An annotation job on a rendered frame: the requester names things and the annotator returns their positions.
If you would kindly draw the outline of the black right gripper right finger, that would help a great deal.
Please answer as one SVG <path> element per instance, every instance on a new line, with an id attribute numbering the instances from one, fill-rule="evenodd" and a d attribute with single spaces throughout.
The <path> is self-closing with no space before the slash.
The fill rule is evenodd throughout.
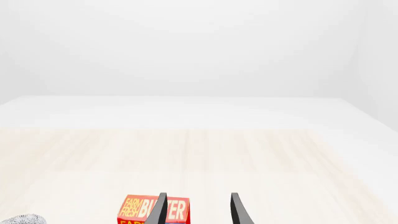
<path id="1" fill-rule="evenodd" d="M 254 224 L 236 192 L 231 194 L 230 210 L 233 224 Z"/>

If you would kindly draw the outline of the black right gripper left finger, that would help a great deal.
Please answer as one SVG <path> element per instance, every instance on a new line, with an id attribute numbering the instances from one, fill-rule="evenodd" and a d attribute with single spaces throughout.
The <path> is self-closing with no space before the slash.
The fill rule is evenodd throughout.
<path id="1" fill-rule="evenodd" d="M 162 192 L 144 224 L 165 224 L 167 218 L 167 194 Z"/>

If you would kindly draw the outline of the patterned black and white bowl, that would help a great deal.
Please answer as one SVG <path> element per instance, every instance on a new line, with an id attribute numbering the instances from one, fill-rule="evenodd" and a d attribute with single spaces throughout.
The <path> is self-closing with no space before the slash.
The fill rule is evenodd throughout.
<path id="1" fill-rule="evenodd" d="M 0 224 L 47 224 L 47 222 L 37 214 L 22 214 L 3 220 Z"/>

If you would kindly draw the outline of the red butter box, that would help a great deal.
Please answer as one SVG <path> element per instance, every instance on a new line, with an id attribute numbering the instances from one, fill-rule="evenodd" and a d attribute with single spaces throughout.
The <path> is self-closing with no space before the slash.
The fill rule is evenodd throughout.
<path id="1" fill-rule="evenodd" d="M 145 224 L 158 199 L 158 196 L 127 195 L 118 213 L 118 224 Z M 167 197 L 166 209 L 161 224 L 191 224 L 189 198 Z"/>

